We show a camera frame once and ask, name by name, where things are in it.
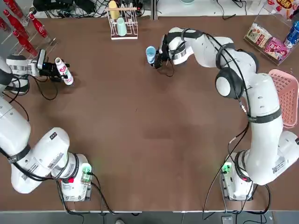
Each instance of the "snack package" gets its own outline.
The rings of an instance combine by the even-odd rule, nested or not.
[[[265,30],[256,23],[252,24],[246,36],[260,48],[264,48],[267,40],[269,40],[272,37],[267,30]]]
[[[282,61],[289,54],[290,49],[288,49],[282,41],[273,37],[267,42],[264,51],[276,60]]]
[[[289,19],[297,9],[299,0],[267,0],[267,4],[283,17]]]

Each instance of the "brown table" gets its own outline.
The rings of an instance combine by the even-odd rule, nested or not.
[[[222,98],[214,87],[216,68],[200,67],[194,57],[175,66],[172,78],[159,74],[145,59],[149,45],[174,26],[231,37],[238,48],[254,51],[244,40],[254,17],[176,17],[139,20],[138,40],[112,41],[107,19],[44,20],[60,40],[50,54],[71,64],[75,85],[59,85],[57,99],[47,101],[31,82],[19,97],[32,127],[33,146],[54,126],[70,136],[70,151],[83,153],[95,167],[113,210],[202,210],[209,185],[227,155],[227,144],[246,125],[236,101]],[[260,60],[260,72],[275,66]],[[299,74],[298,50],[279,67]],[[51,83],[43,85],[52,94]],[[297,135],[299,126],[292,129]],[[238,150],[250,146],[250,133]],[[42,183],[20,195],[11,186],[10,167],[0,158],[0,210],[62,210],[56,186]],[[272,210],[299,210],[299,163],[270,183]],[[263,210],[267,192],[257,190],[247,210]],[[71,203],[76,210],[100,210],[100,197]],[[241,203],[229,203],[240,209]],[[224,210],[219,181],[212,188],[208,210]]]

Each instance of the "blue cup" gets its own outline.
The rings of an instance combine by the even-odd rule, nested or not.
[[[153,46],[149,46],[146,48],[145,53],[148,63],[153,64],[155,62],[156,49]]]

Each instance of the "pink basket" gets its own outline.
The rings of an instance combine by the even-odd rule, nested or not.
[[[278,92],[284,127],[295,127],[297,124],[299,83],[294,76],[278,69],[271,70],[269,75],[272,77]]]

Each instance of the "red bottle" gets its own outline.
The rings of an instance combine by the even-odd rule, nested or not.
[[[30,54],[32,54],[34,57],[37,57],[38,53],[34,49],[34,47],[31,45],[31,43],[25,39],[17,30],[13,31],[13,34],[16,38],[18,38],[20,45],[24,47],[26,51],[28,51]]]
[[[1,17],[0,17],[0,29],[3,29],[5,32],[8,33],[11,32],[11,28]]]
[[[46,31],[46,29],[43,27],[43,24],[34,17],[34,15],[32,13],[29,14],[29,18],[32,20],[34,27],[36,28],[36,30],[38,31],[38,33],[46,39],[47,42],[50,42],[51,39],[49,38],[48,32]]]
[[[23,18],[24,14],[18,4],[14,0],[3,0],[4,3],[10,8],[10,10],[17,16],[19,19]]]
[[[6,17],[8,18],[8,20],[10,21],[10,24],[26,39],[29,38],[25,28],[22,26],[22,24],[15,18],[13,17],[8,10],[4,10],[3,11],[4,15],[6,15]]]

